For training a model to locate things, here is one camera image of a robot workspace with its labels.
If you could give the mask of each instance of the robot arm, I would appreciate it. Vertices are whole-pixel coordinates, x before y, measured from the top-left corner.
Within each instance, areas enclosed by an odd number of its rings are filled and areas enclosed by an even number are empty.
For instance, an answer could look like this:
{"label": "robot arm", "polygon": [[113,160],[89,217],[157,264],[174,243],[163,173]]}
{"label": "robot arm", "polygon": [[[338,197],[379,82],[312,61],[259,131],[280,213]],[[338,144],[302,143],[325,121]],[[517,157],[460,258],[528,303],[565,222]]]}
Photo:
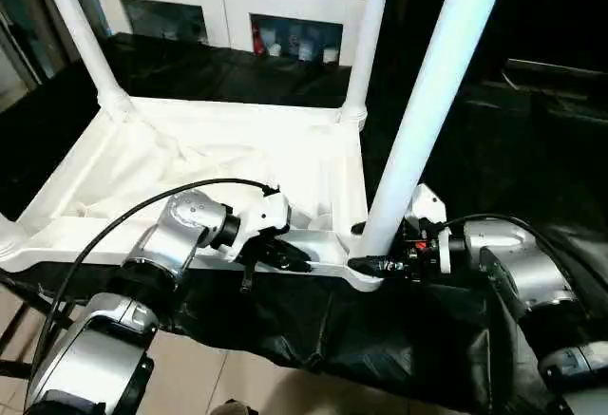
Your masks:
{"label": "robot arm", "polygon": [[[414,192],[405,219],[397,255],[353,258],[349,266],[367,275],[417,281],[440,280],[448,272],[487,273],[538,358],[542,379],[559,396],[559,413],[605,413],[608,337],[588,320],[566,275],[536,238],[508,221],[484,219],[466,222],[461,236],[446,239],[448,230],[438,227],[445,207],[424,184]],[[446,254],[452,258],[442,264]],[[464,263],[455,264],[458,260]]]}
{"label": "robot arm", "polygon": [[28,413],[134,414],[154,368],[146,351],[197,249],[209,246],[234,261],[260,233],[287,232],[289,215],[279,193],[239,217],[200,191],[171,197],[106,292],[91,298],[36,370]]}

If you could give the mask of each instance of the black metal frame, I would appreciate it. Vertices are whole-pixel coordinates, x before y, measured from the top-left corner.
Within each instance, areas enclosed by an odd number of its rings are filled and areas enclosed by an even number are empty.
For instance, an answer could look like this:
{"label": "black metal frame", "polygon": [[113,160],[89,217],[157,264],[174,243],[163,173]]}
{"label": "black metal frame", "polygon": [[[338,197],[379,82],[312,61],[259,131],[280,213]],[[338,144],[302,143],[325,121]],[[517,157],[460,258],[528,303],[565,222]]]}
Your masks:
{"label": "black metal frame", "polygon": [[[26,318],[29,309],[34,309],[44,315],[48,315],[48,313],[50,312],[50,303],[38,293],[31,292],[29,290],[25,290],[21,287],[7,283],[4,283],[2,285],[6,287],[7,290],[9,290],[15,296],[19,297],[22,300],[22,303],[21,306],[19,306],[19,309],[17,310],[15,315],[10,320],[6,329],[2,333],[2,336],[0,336],[0,357],[6,351],[7,347],[10,344],[10,341],[12,340],[16,332],[19,330],[19,327],[23,323],[23,320]],[[55,343],[55,341],[59,337],[61,330],[68,329],[73,323],[72,320],[69,318],[69,315],[72,313],[75,306],[75,303],[67,302],[64,307],[57,312],[55,316],[56,323],[50,331],[50,335],[48,338],[48,346],[45,350],[45,355],[48,353],[50,347]],[[0,358],[0,376],[27,380],[31,376],[31,363],[4,360]]]}

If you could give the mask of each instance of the black cable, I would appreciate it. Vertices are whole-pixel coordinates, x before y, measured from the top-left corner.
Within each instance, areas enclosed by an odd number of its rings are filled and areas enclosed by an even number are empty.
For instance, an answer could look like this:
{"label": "black cable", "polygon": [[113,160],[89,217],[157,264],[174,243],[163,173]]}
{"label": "black cable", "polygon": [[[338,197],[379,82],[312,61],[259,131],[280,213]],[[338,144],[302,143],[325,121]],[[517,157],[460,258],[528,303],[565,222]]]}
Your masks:
{"label": "black cable", "polygon": [[[486,218],[496,218],[499,220],[504,220],[504,221],[513,223],[514,225],[517,225],[518,227],[526,230],[526,232],[528,232],[530,235],[532,235],[534,238],[536,238],[537,241],[540,242],[540,244],[543,247],[543,249],[545,250],[545,252],[556,263],[556,265],[558,265],[558,267],[562,270],[564,275],[569,275],[569,272],[566,270],[566,268],[563,268],[564,265],[563,265],[563,263],[561,263],[561,259],[559,258],[559,253],[556,250],[555,246],[551,243],[551,241],[549,241],[549,239],[545,235],[543,235],[541,232],[539,232],[536,228],[534,228],[528,222],[526,222],[525,220],[521,220],[520,218],[507,216],[507,215],[503,215],[503,214],[492,214],[492,213],[471,214],[469,216],[453,218],[451,220],[448,220],[446,222],[439,224],[438,231],[444,230],[445,228],[450,227],[452,225],[464,224],[465,222],[468,222],[470,220],[482,220],[482,219],[486,219]],[[592,278],[605,291],[608,292],[608,282],[606,281],[606,279],[604,279],[603,275],[598,270],[596,270],[593,266],[591,266],[584,258],[580,258],[577,255],[573,255],[571,252],[568,252],[568,254],[570,254],[570,256],[573,256],[578,261],[578,263],[592,276]]]}
{"label": "black cable", "polygon": [[48,334],[50,332],[50,329],[53,325],[53,318],[57,313],[57,310],[59,308],[59,305],[62,302],[62,298],[64,297],[64,294],[66,293],[66,289],[67,286],[70,282],[70,280],[72,279],[72,277],[76,274],[76,271],[78,270],[78,268],[80,267],[80,265],[83,264],[83,262],[85,261],[85,258],[90,254],[90,252],[93,250],[93,248],[99,244],[99,242],[104,239],[107,235],[109,235],[110,232],[112,232],[115,228],[117,228],[120,224],[122,224],[125,220],[127,220],[129,217],[133,216],[134,214],[140,212],[141,209],[161,200],[167,197],[171,197],[172,195],[178,194],[179,192],[183,192],[185,190],[190,190],[190,189],[195,189],[197,187],[203,187],[205,185],[212,185],[212,184],[244,184],[244,185],[251,185],[252,187],[257,187],[259,189],[261,189],[264,192],[264,195],[271,195],[274,194],[276,192],[278,192],[277,189],[270,187],[266,184],[263,184],[261,182],[257,182],[254,180],[248,180],[248,179],[239,179],[239,178],[221,178],[221,179],[205,179],[205,180],[198,180],[196,182],[191,182],[189,184],[184,184],[180,187],[176,187],[174,189],[171,190],[167,190],[166,192],[163,192],[161,194],[158,194],[152,198],[147,199],[146,201],[141,202],[140,204],[134,206],[133,208],[129,209],[126,213],[122,214],[120,217],[114,219],[109,225],[107,225],[103,230],[101,230],[101,232],[99,232],[98,235],[96,235],[87,245],[86,247],[83,249],[82,252],[80,252],[80,254],[76,257],[76,259],[74,260],[73,264],[70,266],[66,278],[63,280],[61,286],[59,287],[59,289],[57,290],[57,293],[55,293],[55,297],[53,298],[53,303],[50,307],[50,312],[47,315],[47,319],[45,320],[45,324],[42,327],[42,330],[40,332],[40,336],[38,338],[38,343],[36,344],[36,348],[34,350],[34,357],[33,360],[31,362],[32,366],[31,366],[31,376],[28,382],[28,393],[29,393],[29,384],[31,383],[31,380],[33,379],[33,376],[36,373],[36,370],[38,369],[38,367],[40,366],[40,361],[42,358],[42,352],[43,350],[48,348]]}

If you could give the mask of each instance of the cabinet door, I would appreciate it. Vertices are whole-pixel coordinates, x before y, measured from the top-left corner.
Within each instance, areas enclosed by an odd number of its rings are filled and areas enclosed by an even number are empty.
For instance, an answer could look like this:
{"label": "cabinet door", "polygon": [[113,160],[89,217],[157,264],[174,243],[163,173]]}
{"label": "cabinet door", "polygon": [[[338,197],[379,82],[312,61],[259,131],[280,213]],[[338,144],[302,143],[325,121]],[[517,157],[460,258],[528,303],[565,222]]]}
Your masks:
{"label": "cabinet door", "polygon": [[260,16],[271,16],[304,24],[331,23],[342,28],[340,65],[352,65],[365,0],[224,0],[224,5],[233,49],[254,50],[252,18],[255,21]]}
{"label": "cabinet door", "polygon": [[229,47],[223,0],[100,0],[113,33]]}

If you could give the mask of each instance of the red bottle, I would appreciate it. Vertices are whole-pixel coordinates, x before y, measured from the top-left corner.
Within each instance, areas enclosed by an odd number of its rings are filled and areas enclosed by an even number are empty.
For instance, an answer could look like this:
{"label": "red bottle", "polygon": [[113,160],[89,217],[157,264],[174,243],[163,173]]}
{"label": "red bottle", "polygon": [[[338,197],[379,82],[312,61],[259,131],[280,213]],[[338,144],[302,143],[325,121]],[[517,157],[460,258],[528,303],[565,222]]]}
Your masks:
{"label": "red bottle", "polygon": [[252,23],[251,32],[254,34],[254,53],[256,56],[262,56],[266,52],[266,48],[259,34],[259,25],[257,23]]}

